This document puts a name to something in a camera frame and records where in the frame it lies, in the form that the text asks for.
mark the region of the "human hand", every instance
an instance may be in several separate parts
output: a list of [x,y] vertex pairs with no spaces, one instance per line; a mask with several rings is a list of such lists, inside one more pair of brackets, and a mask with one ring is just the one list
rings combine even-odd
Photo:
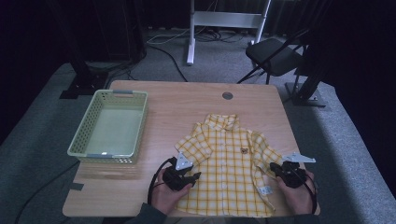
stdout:
[[180,191],[173,191],[163,182],[162,169],[158,173],[157,182],[154,184],[154,189],[152,191],[151,205],[162,213],[169,215],[175,208],[177,202],[185,195],[187,195],[192,188],[192,184],[186,185]]
[[[316,195],[314,188],[314,174],[305,170],[305,173],[310,177],[307,178],[305,184],[311,189],[311,191]],[[301,185],[297,189],[290,188],[286,186],[285,182],[283,182],[282,178],[279,176],[276,177],[277,184],[279,188],[282,190],[283,194],[286,197],[286,203],[294,213],[294,215],[302,215],[302,214],[311,214],[312,213],[312,198],[309,194],[308,189],[305,185]]]

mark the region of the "shirt collar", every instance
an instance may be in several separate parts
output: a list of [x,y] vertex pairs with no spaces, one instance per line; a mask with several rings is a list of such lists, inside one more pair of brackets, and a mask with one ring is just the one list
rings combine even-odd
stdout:
[[216,130],[232,130],[239,127],[239,118],[237,115],[209,114],[205,119],[205,124]]

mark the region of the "chair seat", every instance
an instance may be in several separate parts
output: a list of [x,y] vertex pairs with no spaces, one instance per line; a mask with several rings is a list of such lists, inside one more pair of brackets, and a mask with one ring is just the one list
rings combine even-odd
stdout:
[[[256,64],[260,64],[282,47],[283,43],[277,39],[269,38],[251,45],[246,49],[246,55]],[[303,57],[293,49],[286,47],[271,60],[271,69],[264,66],[263,69],[274,77],[282,76],[304,62]]]

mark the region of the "table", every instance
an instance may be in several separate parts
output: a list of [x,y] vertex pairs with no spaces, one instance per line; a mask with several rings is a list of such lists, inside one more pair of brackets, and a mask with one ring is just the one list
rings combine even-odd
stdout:
[[[242,127],[264,133],[271,147],[286,155],[299,151],[275,86],[254,84],[114,81],[112,90],[148,92],[148,115],[135,165],[82,162],[64,203],[68,217],[133,217],[147,201],[158,167],[177,155],[175,143],[209,113],[237,114]],[[230,92],[231,100],[223,98]],[[291,215],[275,180],[268,179],[275,216]],[[171,216],[191,216],[174,211]]]
[[251,44],[260,42],[262,29],[267,19],[268,9],[271,0],[265,0],[262,14],[249,13],[233,13],[233,12],[214,12],[214,11],[195,11],[195,2],[191,0],[190,14],[190,42],[189,52],[187,56],[187,64],[193,65],[195,52],[194,27],[196,25],[203,26],[219,26],[219,27],[237,27],[237,28],[254,28],[257,29],[256,38]]

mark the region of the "dark sleeve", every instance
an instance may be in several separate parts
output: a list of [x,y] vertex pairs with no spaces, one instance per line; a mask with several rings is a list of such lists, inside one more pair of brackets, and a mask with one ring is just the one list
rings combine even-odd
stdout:
[[319,224],[319,217],[312,214],[298,215],[294,217],[294,224]]
[[166,220],[166,214],[160,212],[153,206],[146,203],[142,204],[140,213],[125,224],[163,224]]

